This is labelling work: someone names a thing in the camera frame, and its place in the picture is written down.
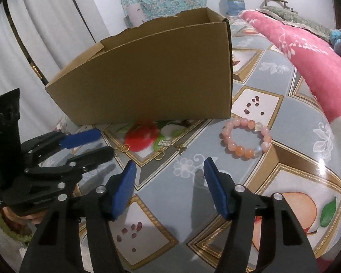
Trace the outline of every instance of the orange bead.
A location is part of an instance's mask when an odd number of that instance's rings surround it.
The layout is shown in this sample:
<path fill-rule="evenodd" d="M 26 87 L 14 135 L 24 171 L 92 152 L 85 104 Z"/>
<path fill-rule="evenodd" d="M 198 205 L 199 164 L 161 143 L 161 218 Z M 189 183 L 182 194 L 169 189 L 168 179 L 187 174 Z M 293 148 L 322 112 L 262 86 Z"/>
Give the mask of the orange bead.
<path fill-rule="evenodd" d="M 270 144 L 272 142 L 272 137 L 270 135 L 265 135 L 264 142 Z"/>
<path fill-rule="evenodd" d="M 254 120 L 249 120 L 248 121 L 248 128 L 254 129 L 255 128 L 255 121 Z"/>
<path fill-rule="evenodd" d="M 251 157 L 254 156 L 254 151 L 253 151 L 253 149 L 246 149 L 244 155 L 245 155 L 245 158 L 250 159 Z"/>
<path fill-rule="evenodd" d="M 244 155 L 244 153 L 245 153 L 245 149 L 243 146 L 238 146 L 235 150 L 235 154 L 238 155 L 239 157 Z"/>

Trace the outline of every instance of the cardboard box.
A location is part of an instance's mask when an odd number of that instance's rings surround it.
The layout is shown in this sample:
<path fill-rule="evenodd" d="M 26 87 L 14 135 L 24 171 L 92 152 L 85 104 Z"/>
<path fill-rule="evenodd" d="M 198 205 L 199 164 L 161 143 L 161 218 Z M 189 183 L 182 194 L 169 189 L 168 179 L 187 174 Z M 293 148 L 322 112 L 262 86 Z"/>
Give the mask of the cardboard box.
<path fill-rule="evenodd" d="M 188 10 L 102 40 L 46 90 L 77 125 L 229 118 L 231 59 L 228 20 Z"/>

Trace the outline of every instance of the bead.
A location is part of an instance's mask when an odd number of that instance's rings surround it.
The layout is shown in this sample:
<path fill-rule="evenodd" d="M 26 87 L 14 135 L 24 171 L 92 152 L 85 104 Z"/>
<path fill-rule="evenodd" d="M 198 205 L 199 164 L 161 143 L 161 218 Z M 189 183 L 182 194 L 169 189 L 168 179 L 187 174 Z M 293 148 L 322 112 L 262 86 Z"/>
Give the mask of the bead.
<path fill-rule="evenodd" d="M 261 131 L 263 129 L 263 124 L 260 122 L 255 123 L 255 131 Z"/>
<path fill-rule="evenodd" d="M 262 135 L 269 135 L 269 128 L 264 126 L 263 129 L 261 130 Z"/>
<path fill-rule="evenodd" d="M 245 155 L 245 158 L 250 159 L 251 157 L 254 156 L 253 149 L 246 149 L 244 155 Z"/>
<path fill-rule="evenodd" d="M 270 144 L 272 141 L 272 137 L 270 135 L 265 135 L 263 140 L 264 140 L 264 142 Z"/>
<path fill-rule="evenodd" d="M 228 148 L 231 152 L 233 152 L 233 151 L 236 150 L 237 144 L 236 144 L 235 142 L 233 142 L 233 141 L 230 141 L 230 142 L 227 144 L 227 148 Z"/>
<path fill-rule="evenodd" d="M 231 130 L 234 128 L 234 123 L 232 121 L 227 121 L 225 126 Z"/>
<path fill-rule="evenodd" d="M 234 118 L 232 121 L 234 123 L 234 127 L 240 126 L 241 119 L 240 118 Z"/>
<path fill-rule="evenodd" d="M 238 146 L 236 149 L 235 149 L 235 154 L 238 155 L 239 157 L 241 157 L 242 155 L 244 155 L 245 153 L 245 149 L 243 146 Z"/>
<path fill-rule="evenodd" d="M 231 133 L 230 128 L 224 127 L 224 128 L 222 129 L 222 135 L 223 135 L 224 137 L 230 135 L 230 133 Z"/>
<path fill-rule="evenodd" d="M 226 145 L 228 145 L 229 142 L 231 142 L 231 137 L 230 137 L 229 135 L 224 136 L 224 143 L 225 143 Z"/>
<path fill-rule="evenodd" d="M 267 152 L 269 150 L 270 144 L 263 142 L 263 143 L 261 143 L 260 146 L 263 149 L 263 152 Z"/>
<path fill-rule="evenodd" d="M 248 128 L 249 129 L 254 129 L 255 128 L 255 121 L 254 120 L 249 120 L 248 121 Z"/>
<path fill-rule="evenodd" d="M 241 124 L 241 126 L 247 126 L 247 124 L 248 124 L 248 119 L 246 119 L 246 118 L 242 118 L 241 119 L 241 121 L 240 121 L 240 124 Z"/>
<path fill-rule="evenodd" d="M 254 149 L 254 157 L 258 157 L 263 153 L 263 149 L 261 148 L 261 146 L 257 146 Z"/>

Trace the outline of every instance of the fruit pattern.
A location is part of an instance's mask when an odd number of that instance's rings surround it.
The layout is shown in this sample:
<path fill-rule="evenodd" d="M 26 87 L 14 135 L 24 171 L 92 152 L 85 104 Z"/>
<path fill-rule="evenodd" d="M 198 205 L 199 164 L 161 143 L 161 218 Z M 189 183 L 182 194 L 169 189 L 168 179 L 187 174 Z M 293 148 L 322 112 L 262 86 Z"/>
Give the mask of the fruit pattern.
<path fill-rule="evenodd" d="M 130 151 L 140 152 L 149 146 L 159 150 L 160 140 L 169 140 L 181 135 L 191 125 L 189 120 L 158 121 L 128 124 L 118 132 L 125 134 L 124 143 L 129 145 Z"/>

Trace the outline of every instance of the floral pattern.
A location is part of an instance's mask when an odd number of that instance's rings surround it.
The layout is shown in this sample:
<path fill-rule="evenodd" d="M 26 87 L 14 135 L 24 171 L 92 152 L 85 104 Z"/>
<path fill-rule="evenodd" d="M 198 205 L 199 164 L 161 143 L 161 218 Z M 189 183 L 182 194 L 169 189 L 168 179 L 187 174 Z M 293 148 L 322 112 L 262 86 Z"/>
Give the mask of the floral pattern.
<path fill-rule="evenodd" d="M 247 39 L 245 39 L 245 40 L 240 41 L 240 42 L 237 44 L 237 47 L 242 47 L 242 48 L 248 47 L 249 44 L 250 44 L 251 42 L 253 42 L 253 41 L 254 41 L 254 38 L 247 38 Z"/>
<path fill-rule="evenodd" d="M 267 71 L 270 69 L 270 74 L 283 74 L 284 72 L 290 71 L 289 67 L 286 65 L 277 65 L 276 63 L 266 63 L 262 62 L 261 67 L 259 68 L 260 71 Z"/>
<path fill-rule="evenodd" d="M 212 157 L 214 162 L 216 162 L 217 159 L 217 157 Z M 207 182 L 203 176 L 203 164 L 205 161 L 206 158 L 202 154 L 196 154 L 193 157 L 193 160 L 187 159 L 185 157 L 176 159 L 173 165 L 173 174 L 184 179 L 191 177 L 196 187 L 208 189 Z"/>
<path fill-rule="evenodd" d="M 321 153 L 322 159 L 327 162 L 331 160 L 331 151 L 333 149 L 333 133 L 330 125 L 327 123 L 318 124 L 318 128 L 314 129 L 313 132 L 319 136 L 322 140 L 318 140 L 313 145 L 314 153 Z"/>

